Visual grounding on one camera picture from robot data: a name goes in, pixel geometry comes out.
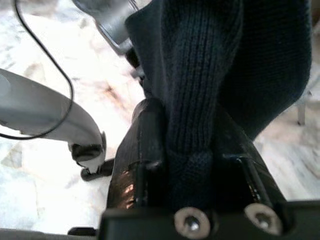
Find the screw head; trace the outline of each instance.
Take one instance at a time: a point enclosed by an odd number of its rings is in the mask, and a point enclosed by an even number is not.
[[[185,207],[174,215],[176,231],[191,240],[204,239],[209,236],[211,226],[207,215],[194,207]]]
[[[260,203],[252,203],[244,209],[246,217],[259,229],[266,233],[280,236],[283,224],[275,211]]]

